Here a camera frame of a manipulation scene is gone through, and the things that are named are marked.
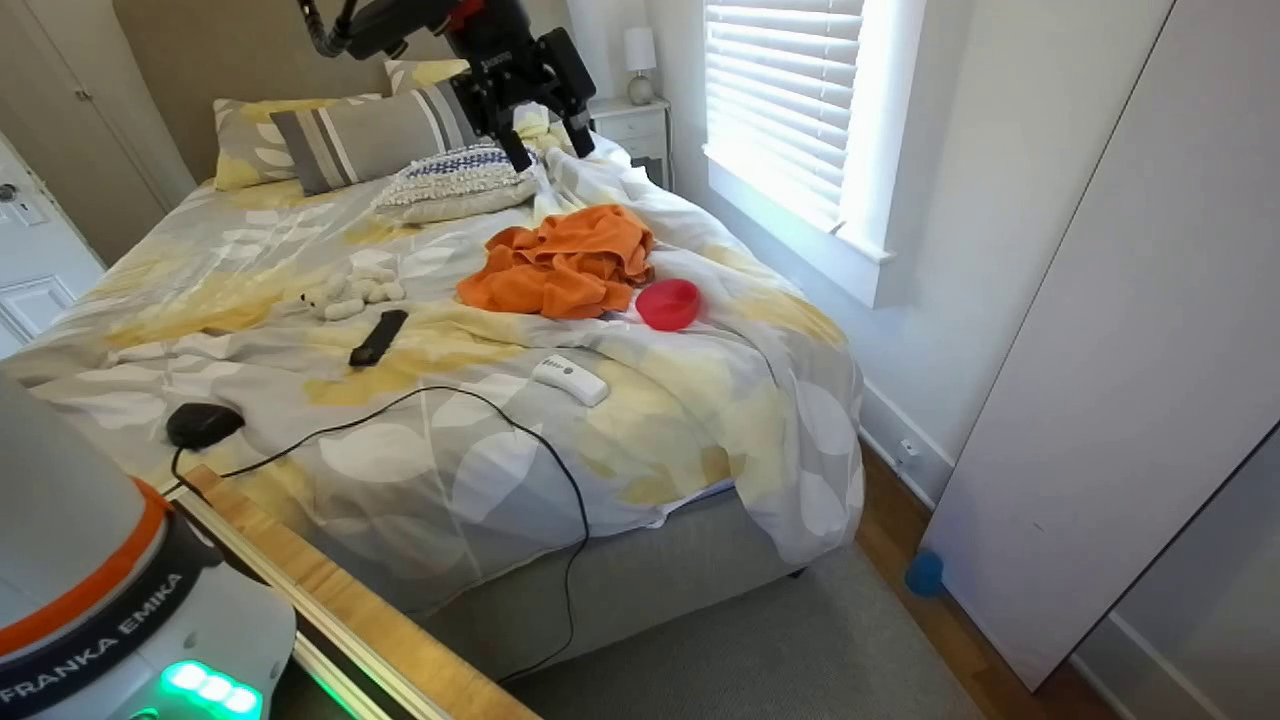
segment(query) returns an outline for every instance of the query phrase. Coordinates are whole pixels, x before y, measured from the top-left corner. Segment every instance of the window blinds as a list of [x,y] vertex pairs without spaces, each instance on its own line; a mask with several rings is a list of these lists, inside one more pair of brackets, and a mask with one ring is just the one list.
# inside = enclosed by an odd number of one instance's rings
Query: window blinds
[[845,198],[861,0],[709,0],[709,156],[831,229]]

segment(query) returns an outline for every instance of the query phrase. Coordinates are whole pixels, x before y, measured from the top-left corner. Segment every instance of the headboard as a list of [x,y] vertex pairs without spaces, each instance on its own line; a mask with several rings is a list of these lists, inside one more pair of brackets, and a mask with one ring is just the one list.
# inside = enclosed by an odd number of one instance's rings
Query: headboard
[[[185,165],[210,175],[210,101],[382,91],[378,60],[316,57],[297,0],[111,0],[131,57],[152,88]],[[559,0],[528,0],[533,32],[565,23]],[[407,57],[450,57],[417,32]]]

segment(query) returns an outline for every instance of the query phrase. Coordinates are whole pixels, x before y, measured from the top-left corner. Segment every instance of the power cord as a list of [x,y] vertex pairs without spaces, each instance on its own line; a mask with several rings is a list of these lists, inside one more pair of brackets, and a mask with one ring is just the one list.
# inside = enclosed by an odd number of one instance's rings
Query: power cord
[[[518,425],[514,414],[507,414],[498,402],[493,402],[487,397],[480,397],[480,390],[470,390],[470,388],[421,385],[421,388],[410,388],[410,390],[403,390],[403,397],[395,397],[395,400],[387,400],[387,402],[378,402],[378,408],[370,408],[370,410],[365,410],[365,414],[356,414],[356,420],[316,426],[316,430],[282,443],[280,453],[270,453],[270,457],[262,457],[262,461],[250,461],[250,465],[245,465],[245,468],[220,470],[220,476],[232,478],[232,476],[246,476],[246,470],[261,470],[261,468],[267,468],[267,465],[280,465],[282,457],[292,457],[297,446],[304,446],[304,443],[310,443],[310,438],[320,438],[320,434],[347,430],[347,426],[360,426],[360,425],[366,425],[366,420],[378,420],[378,414],[387,414],[390,408],[401,408],[401,402],[407,402],[407,400],[417,400],[417,397],[427,397],[427,390],[450,390],[450,397],[470,397],[470,400],[487,402],[507,426],[514,426],[514,430],[522,430],[528,438],[534,438],[534,443],[554,461],[559,476],[565,476],[569,487],[570,487],[570,505],[575,505],[575,514],[580,514],[580,539],[570,545],[570,550],[569,550],[569,560],[565,560],[565,575],[559,575],[565,638],[559,638],[553,651],[542,651],[542,657],[534,657],[533,664],[522,664],[522,669],[514,669],[514,673],[503,675],[503,680],[522,680],[522,675],[533,675],[533,673],[542,673],[548,664],[554,664],[554,661],[570,648],[570,638],[575,638],[570,568],[575,568],[575,560],[582,556],[582,547],[593,545],[593,514],[589,514],[582,487],[580,487],[580,478],[570,476],[570,468],[565,465],[565,457],[554,453],[554,443],[553,443],[548,434],[533,430],[528,425]],[[185,457],[185,446],[173,453],[173,465],[166,465],[173,478],[181,478],[187,492],[195,492],[195,497],[202,501],[202,492],[181,470],[181,457]]]

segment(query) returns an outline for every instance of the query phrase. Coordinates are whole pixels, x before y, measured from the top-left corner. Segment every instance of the pillow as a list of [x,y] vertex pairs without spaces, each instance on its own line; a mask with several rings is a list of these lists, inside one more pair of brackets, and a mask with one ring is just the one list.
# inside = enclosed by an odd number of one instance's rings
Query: pillow
[[306,101],[210,101],[216,173],[210,186],[250,186],[292,179],[292,156],[270,122],[270,111],[366,103],[366,97],[306,97]]
[[377,210],[401,224],[440,224],[514,209],[533,196],[533,173],[514,173],[496,143],[476,143],[407,165],[378,196]]
[[476,127],[447,84],[370,103],[329,103],[270,116],[306,196],[378,179],[421,156],[468,147]]
[[463,60],[382,60],[390,91],[432,88],[468,73]]

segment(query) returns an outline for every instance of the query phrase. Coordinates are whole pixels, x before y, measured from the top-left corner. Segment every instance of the bedspread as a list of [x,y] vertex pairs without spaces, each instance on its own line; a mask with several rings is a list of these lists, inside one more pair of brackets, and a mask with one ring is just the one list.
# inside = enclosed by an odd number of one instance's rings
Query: bedspread
[[[721,219],[634,166],[553,151],[522,209],[410,229],[382,210],[403,175],[333,196],[297,185],[193,190],[35,349],[2,363],[136,476],[166,478],[164,420],[185,400],[232,402],[246,426],[198,453],[232,470],[329,430],[245,492],[407,612],[432,612],[580,535],[656,529],[730,487],[788,565],[848,539],[861,514],[845,334]],[[703,315],[652,332],[634,312],[539,319],[455,305],[503,229],[622,205],[656,236],[652,273],[693,280]],[[347,353],[377,305],[316,319],[299,297],[352,269],[390,269],[407,322],[365,371]],[[597,408],[534,385],[542,356],[609,379]]]

